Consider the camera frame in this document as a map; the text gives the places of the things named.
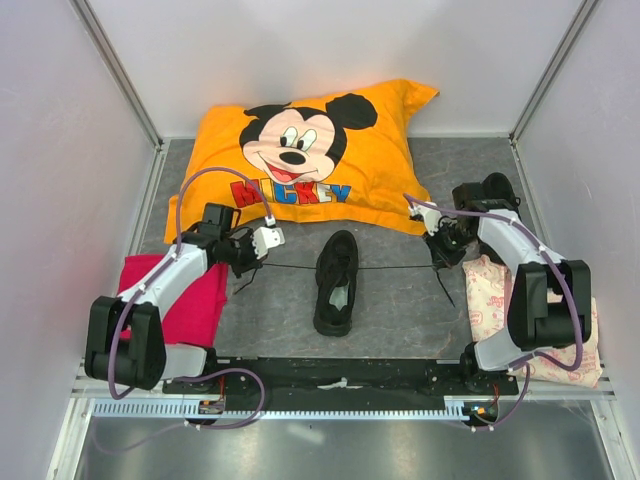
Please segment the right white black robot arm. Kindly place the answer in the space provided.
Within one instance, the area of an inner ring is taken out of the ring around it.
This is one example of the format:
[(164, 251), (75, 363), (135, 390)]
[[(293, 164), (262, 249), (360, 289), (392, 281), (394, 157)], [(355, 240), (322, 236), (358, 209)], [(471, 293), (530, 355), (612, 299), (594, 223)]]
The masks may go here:
[(577, 370), (592, 332), (588, 265), (549, 249), (522, 223), (520, 200), (503, 175), (463, 183), (452, 196), (451, 209), (427, 202), (414, 210), (424, 222), (435, 268), (456, 265), (477, 242), (512, 278), (506, 324), (467, 347), (467, 362), (457, 371), (460, 386), (481, 393), (493, 383), (494, 371), (515, 369), (535, 357)]

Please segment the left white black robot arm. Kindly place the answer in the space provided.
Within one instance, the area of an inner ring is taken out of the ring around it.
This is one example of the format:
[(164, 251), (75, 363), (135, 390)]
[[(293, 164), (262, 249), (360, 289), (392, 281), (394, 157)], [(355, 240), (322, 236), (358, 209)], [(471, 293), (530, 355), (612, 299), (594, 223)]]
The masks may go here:
[(209, 363), (206, 347), (166, 343), (163, 321), (189, 287), (214, 266), (226, 264), (237, 275), (257, 269), (268, 247), (265, 225), (235, 238), (238, 209), (209, 203), (203, 217), (179, 234), (168, 252), (133, 286), (114, 297), (100, 296), (90, 308), (84, 367), (86, 375), (108, 384), (120, 400), (135, 389), (151, 390), (159, 382), (184, 377), (198, 393), (219, 382), (219, 369)]

